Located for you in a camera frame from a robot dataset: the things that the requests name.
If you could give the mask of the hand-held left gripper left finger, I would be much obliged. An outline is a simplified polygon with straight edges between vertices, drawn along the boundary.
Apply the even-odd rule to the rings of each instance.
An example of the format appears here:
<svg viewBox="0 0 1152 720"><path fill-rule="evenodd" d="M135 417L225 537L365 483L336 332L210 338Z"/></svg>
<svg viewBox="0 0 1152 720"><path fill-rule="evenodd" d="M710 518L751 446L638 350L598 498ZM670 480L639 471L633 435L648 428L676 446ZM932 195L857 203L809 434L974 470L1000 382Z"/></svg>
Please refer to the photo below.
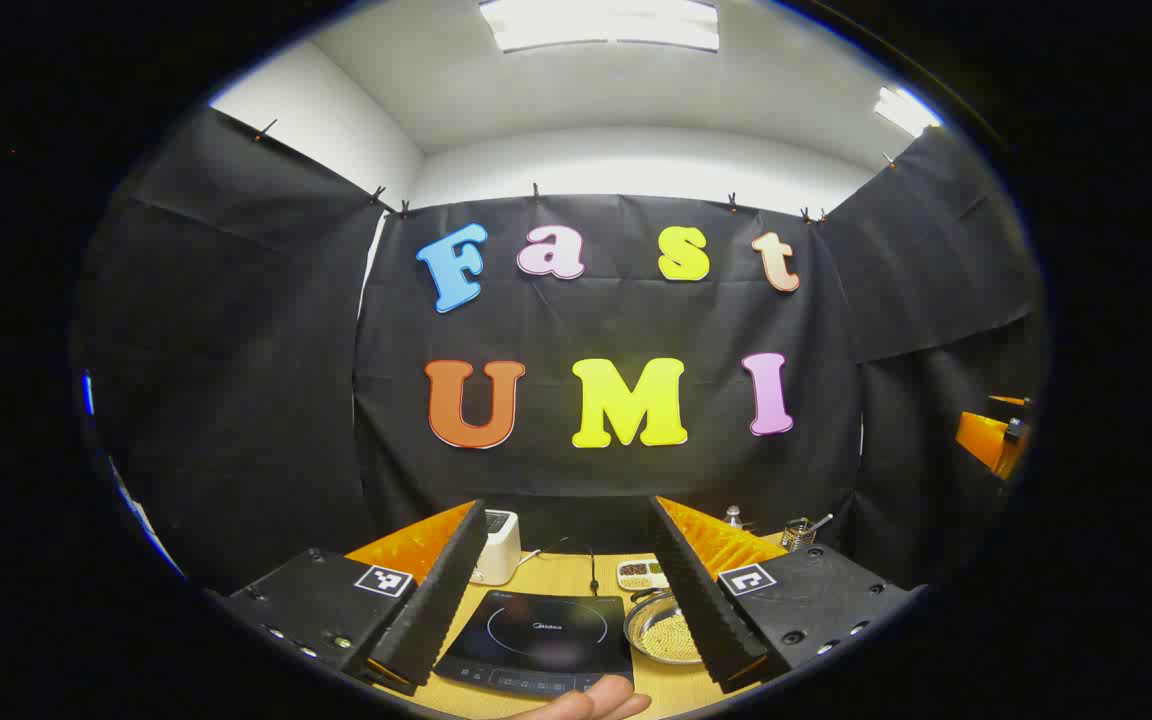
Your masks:
<svg viewBox="0 0 1152 720"><path fill-rule="evenodd" d="M351 553L310 548L221 606L306 659L412 696L429 683L488 539L482 500Z"/></svg>

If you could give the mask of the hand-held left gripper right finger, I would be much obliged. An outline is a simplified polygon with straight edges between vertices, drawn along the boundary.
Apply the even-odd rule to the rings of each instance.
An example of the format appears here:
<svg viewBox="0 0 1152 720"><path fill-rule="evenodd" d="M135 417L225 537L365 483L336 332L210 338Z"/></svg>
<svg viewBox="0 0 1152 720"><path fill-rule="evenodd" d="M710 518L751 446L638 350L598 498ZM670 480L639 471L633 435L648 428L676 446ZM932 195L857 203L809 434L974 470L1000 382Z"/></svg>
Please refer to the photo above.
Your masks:
<svg viewBox="0 0 1152 720"><path fill-rule="evenodd" d="M723 692L844 659L927 591L888 582L826 544L790 552L666 497L647 507L655 560Z"/></svg>

